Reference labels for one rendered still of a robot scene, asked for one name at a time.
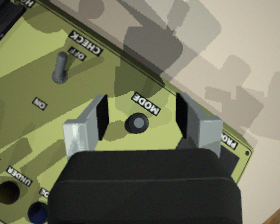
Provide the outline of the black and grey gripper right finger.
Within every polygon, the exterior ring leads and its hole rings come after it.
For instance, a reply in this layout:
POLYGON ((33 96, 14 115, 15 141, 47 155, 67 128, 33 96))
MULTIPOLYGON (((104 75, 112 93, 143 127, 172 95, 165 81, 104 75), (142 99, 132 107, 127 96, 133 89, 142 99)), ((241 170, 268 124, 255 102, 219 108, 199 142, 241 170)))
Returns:
POLYGON ((186 93, 176 93, 176 123, 191 148, 210 149, 220 157, 223 121, 208 116, 186 93))

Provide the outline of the olive green control console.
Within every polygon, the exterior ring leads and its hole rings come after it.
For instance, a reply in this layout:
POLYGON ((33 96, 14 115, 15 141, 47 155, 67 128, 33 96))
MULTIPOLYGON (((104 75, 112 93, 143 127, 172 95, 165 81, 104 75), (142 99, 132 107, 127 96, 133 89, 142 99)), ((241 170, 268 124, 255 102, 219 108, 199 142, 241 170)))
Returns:
POLYGON ((48 0, 0 0, 0 222, 47 224, 67 163, 62 124, 98 94, 108 95, 109 124, 95 150, 191 148, 177 92, 48 0))

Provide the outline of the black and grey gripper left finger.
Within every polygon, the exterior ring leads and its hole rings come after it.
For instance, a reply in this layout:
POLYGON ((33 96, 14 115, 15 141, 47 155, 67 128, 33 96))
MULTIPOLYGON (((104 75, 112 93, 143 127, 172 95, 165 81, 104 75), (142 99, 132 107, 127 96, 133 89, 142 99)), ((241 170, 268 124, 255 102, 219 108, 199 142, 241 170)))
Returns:
POLYGON ((67 162, 77 152, 95 150, 108 124, 107 94, 97 95, 77 119, 67 119, 62 124, 67 162))

